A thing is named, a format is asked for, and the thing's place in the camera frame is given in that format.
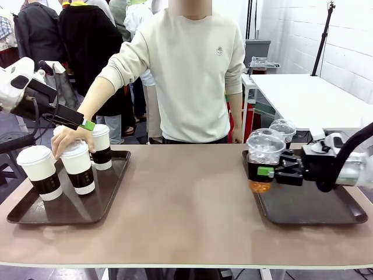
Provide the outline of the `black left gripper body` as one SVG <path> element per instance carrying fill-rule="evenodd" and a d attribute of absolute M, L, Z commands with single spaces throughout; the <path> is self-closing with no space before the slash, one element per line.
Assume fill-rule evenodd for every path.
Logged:
<path fill-rule="evenodd" d="M 19 94 L 12 114 L 32 121 L 43 118 L 54 124 L 77 129 L 76 120 L 83 114 L 59 104 L 58 92 L 37 79 L 14 78 L 11 90 Z"/>

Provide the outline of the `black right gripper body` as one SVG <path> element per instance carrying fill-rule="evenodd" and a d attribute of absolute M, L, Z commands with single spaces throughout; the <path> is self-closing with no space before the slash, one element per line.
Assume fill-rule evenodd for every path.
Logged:
<path fill-rule="evenodd" d="M 340 172 L 340 159 L 332 150 L 328 153 L 316 153 L 313 145 L 303 145 L 301 161 L 303 178 L 306 181 L 336 183 Z"/>

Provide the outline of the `person's right hand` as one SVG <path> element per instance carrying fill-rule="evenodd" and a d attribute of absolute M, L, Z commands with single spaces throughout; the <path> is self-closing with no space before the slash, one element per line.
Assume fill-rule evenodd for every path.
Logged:
<path fill-rule="evenodd" d="M 89 151 L 95 153 L 93 136 L 90 131 L 77 131 L 70 128 L 63 128 L 62 131 L 52 137 L 52 154 L 56 159 L 59 159 L 65 149 L 75 140 L 83 140 L 88 144 Z"/>

